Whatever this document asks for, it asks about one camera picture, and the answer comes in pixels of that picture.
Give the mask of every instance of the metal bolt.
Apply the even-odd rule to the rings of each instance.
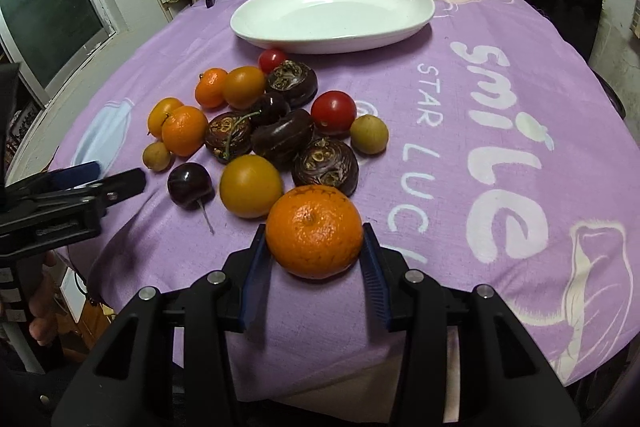
[[[140,297],[143,301],[148,301],[156,296],[156,289],[152,286],[145,286],[138,292],[138,297]]]
[[[222,284],[226,280],[226,275],[223,271],[216,270],[207,275],[207,281],[211,284]]]
[[[404,274],[404,278],[410,283],[417,284],[418,282],[424,281],[424,273],[420,270],[409,270]]]
[[[491,288],[491,286],[489,286],[488,284],[479,285],[478,288],[476,288],[476,292],[478,292],[478,295],[483,299],[490,299],[495,295],[494,289]]]

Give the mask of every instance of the white plate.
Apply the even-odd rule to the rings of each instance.
[[[332,54],[381,48],[420,31],[433,0],[248,0],[231,29],[259,48]]]

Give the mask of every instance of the human hand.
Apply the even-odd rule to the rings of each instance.
[[[55,254],[48,251],[45,254],[44,264],[53,266],[56,263]],[[41,346],[47,346],[53,342],[58,334],[58,321],[54,312],[53,295],[56,286],[48,272],[42,274],[42,282],[29,299],[29,311],[33,320],[29,324],[29,333]],[[0,303],[0,315],[4,313]]]

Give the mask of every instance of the table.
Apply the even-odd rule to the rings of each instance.
[[[200,72],[257,62],[260,50],[228,27],[244,1],[196,4],[141,46],[78,117],[52,167],[142,166],[158,100],[196,105]],[[640,329],[640,152],[585,62],[524,1],[436,7],[404,42],[303,57],[319,93],[344,90],[360,114],[388,124],[388,149],[361,160],[352,200],[410,267],[454,288],[496,287],[569,384]],[[223,166],[206,149],[191,161],[220,179]],[[142,286],[190,285],[254,235],[255,221],[216,198],[207,207],[212,237],[201,213],[170,201],[166,176],[150,174],[144,194],[110,209],[100,237],[65,253],[116,311]],[[274,266],[260,317],[247,334],[228,336],[241,400],[377,366],[403,341],[370,316],[358,265],[323,284]],[[180,360],[180,339],[176,349]]]

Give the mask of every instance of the red cherry tomato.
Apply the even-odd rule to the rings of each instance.
[[[284,60],[287,60],[287,55],[284,52],[280,50],[264,50],[258,58],[258,65],[264,71],[264,74],[269,74],[281,65]]]
[[[311,118],[318,131],[334,135],[346,133],[356,119],[356,103],[341,91],[322,93],[311,106]]]

